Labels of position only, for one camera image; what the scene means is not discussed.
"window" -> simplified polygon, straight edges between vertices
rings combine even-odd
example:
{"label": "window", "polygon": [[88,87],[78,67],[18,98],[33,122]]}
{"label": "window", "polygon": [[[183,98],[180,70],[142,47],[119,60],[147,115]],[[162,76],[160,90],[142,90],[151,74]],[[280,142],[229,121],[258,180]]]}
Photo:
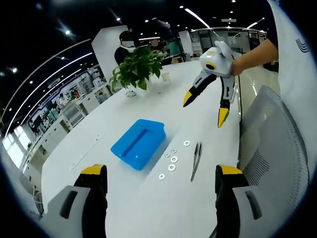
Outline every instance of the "window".
{"label": "window", "polygon": [[14,141],[13,136],[9,134],[5,139],[3,139],[2,143],[11,160],[19,168],[22,163],[23,153]]}
{"label": "window", "polygon": [[19,141],[21,142],[24,149],[27,150],[28,144],[31,142],[29,137],[24,132],[23,128],[21,126],[18,126],[16,129],[14,129],[14,133],[18,137]]}

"blue plastic container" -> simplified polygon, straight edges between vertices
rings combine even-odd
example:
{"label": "blue plastic container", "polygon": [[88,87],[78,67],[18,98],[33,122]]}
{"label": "blue plastic container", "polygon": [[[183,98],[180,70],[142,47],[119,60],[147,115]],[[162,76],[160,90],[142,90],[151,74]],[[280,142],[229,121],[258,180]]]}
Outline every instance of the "blue plastic container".
{"label": "blue plastic container", "polygon": [[132,168],[142,170],[165,138],[163,123],[139,119],[111,151]]}

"ceiling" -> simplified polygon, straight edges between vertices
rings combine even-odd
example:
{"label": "ceiling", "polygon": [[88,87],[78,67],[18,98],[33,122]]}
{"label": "ceiling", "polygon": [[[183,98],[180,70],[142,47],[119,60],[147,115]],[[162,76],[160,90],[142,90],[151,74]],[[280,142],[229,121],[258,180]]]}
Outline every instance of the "ceiling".
{"label": "ceiling", "polygon": [[[10,0],[2,6],[2,45],[0,58],[0,108],[5,108],[11,96],[28,75],[47,59],[76,43],[93,39],[101,28],[128,25],[136,37],[153,37],[158,31],[146,19],[157,17],[168,22],[173,32],[204,28],[205,26],[184,9],[189,8],[210,27],[228,26],[222,18],[237,19],[231,26],[247,27],[265,16],[266,0]],[[266,21],[254,26],[266,30]],[[93,52],[91,41],[79,44],[54,57],[34,73],[20,88],[3,116],[8,124],[30,93],[55,71],[73,60]],[[58,72],[54,78],[68,76],[81,68],[80,64],[97,64],[94,54],[87,56]],[[44,83],[17,115],[24,118],[44,94]]]}

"floor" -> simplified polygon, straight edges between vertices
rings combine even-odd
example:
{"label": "floor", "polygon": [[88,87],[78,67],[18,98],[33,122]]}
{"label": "floor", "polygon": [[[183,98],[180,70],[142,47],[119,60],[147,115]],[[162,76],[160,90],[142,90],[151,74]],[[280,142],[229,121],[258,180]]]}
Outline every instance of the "floor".
{"label": "floor", "polygon": [[[278,73],[269,71],[261,66],[243,71],[240,75],[240,84],[241,98],[239,96],[237,98],[242,103],[242,117],[248,111],[263,85],[268,86],[277,94],[280,93]],[[236,77],[236,87],[239,89],[238,77]]]}

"human arm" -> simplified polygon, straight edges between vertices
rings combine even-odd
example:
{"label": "human arm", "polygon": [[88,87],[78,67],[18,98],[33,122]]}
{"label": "human arm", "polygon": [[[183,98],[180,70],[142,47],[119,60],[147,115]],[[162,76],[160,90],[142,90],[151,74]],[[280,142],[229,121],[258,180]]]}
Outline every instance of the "human arm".
{"label": "human arm", "polygon": [[266,39],[262,44],[233,61],[232,75],[239,75],[245,69],[260,66],[277,59],[278,48],[271,40]]}

